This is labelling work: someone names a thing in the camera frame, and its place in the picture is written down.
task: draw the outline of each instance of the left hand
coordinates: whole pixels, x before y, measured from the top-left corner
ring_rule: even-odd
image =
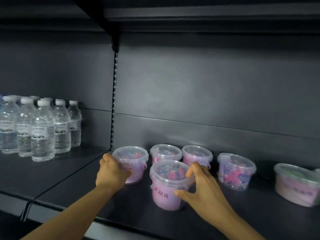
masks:
[[[131,171],[123,171],[120,169],[118,162],[111,154],[105,153],[100,160],[100,170],[97,174],[96,186],[111,187],[114,192],[120,190]]]

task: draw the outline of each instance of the hand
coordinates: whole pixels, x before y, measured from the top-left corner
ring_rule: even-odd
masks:
[[[131,171],[123,171],[120,169],[118,162],[111,154],[105,153],[100,160],[100,170],[97,174],[96,186],[111,187],[114,192],[120,190]]]
[[[210,174],[206,166],[194,162],[186,173],[187,177],[195,176],[196,192],[175,190],[174,194],[198,213],[202,219],[219,228],[228,221],[229,217],[236,215],[224,197],[217,181]]]

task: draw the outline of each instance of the white bottle cap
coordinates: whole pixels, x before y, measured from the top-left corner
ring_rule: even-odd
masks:
[[[50,98],[50,97],[44,97],[44,98],[42,98],[41,99],[42,101],[50,101],[50,102],[52,102],[52,98]]]
[[[18,101],[21,99],[21,96],[18,96],[18,95],[10,95],[10,96],[13,97],[15,101]]]
[[[50,101],[48,100],[38,100],[38,106],[50,106]]]
[[[64,100],[62,100],[62,99],[56,99],[56,105],[62,105],[62,106],[65,106],[66,105],[66,102],[64,101]]]
[[[5,102],[14,102],[14,101],[16,101],[15,97],[13,97],[13,96],[3,96],[2,99]]]
[[[32,98],[33,100],[40,100],[39,96],[30,96],[30,98]]]
[[[33,104],[33,99],[32,99],[32,97],[22,97],[21,103],[22,104]]]
[[[70,105],[77,105],[77,104],[78,104],[78,101],[70,100],[70,101],[69,101],[69,104],[70,104]]]

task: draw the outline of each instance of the water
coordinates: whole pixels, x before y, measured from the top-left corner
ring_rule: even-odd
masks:
[[[46,101],[38,101],[39,107],[34,113],[31,127],[31,158],[36,162],[47,161],[55,156],[55,120],[49,103],[44,105],[42,102]]]
[[[78,147],[81,144],[81,112],[77,101],[70,101],[68,112],[71,118],[71,147]]]
[[[0,112],[0,149],[4,154],[18,152],[16,119],[18,105],[11,96],[4,96]]]
[[[55,118],[55,153],[65,153],[71,149],[70,115],[66,109],[65,101],[56,100],[54,108]]]
[[[17,118],[17,144],[21,157],[31,156],[31,123],[36,108],[30,97],[21,99],[21,107]]]

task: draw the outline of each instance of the plastic tub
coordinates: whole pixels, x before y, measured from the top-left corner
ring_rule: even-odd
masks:
[[[186,177],[189,167],[180,161],[160,160],[150,168],[152,197],[157,206],[168,211],[177,211],[184,201],[174,195],[174,190],[189,190],[194,176]]]
[[[225,186],[238,191],[246,190],[256,165],[248,158],[230,153],[218,155],[219,180]]]
[[[160,160],[174,160],[179,161],[182,158],[181,150],[173,145],[154,145],[150,149],[150,154],[152,156],[152,164]]]
[[[278,163],[275,191],[283,198],[301,206],[311,207],[320,203],[320,175],[290,164]]]
[[[126,184],[137,183],[147,168],[148,152],[137,146],[124,146],[116,149],[112,156],[119,162],[122,170],[132,170],[132,175],[126,180]]]
[[[197,145],[186,145],[182,148],[183,163],[189,167],[193,162],[198,162],[200,165],[204,165],[211,168],[210,162],[213,159],[212,153],[203,147]]]

